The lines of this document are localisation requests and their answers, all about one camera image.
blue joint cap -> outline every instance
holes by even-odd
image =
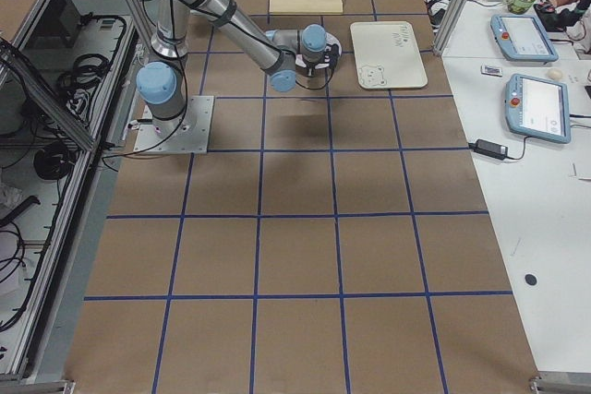
[[[309,51],[323,51],[326,48],[326,30],[315,23],[302,32],[302,43]]]
[[[291,69],[282,69],[271,74],[271,86],[279,92],[287,92],[296,86],[296,72]]]
[[[151,62],[138,72],[136,86],[147,103],[166,103],[176,91],[175,72],[164,62]]]

floor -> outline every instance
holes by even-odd
[[[422,0],[346,0],[324,18],[236,1],[265,29],[323,23],[344,55],[326,89],[277,93],[192,18],[210,152],[123,160],[66,365],[77,392],[529,392]],[[413,25],[427,87],[358,86],[348,27],[378,19]]]

power adapter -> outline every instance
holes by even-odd
[[[488,140],[482,140],[481,138],[474,143],[469,143],[468,146],[473,152],[492,157],[493,159],[499,159],[500,161],[504,161],[509,157],[507,155],[507,147],[498,143],[489,142]]]

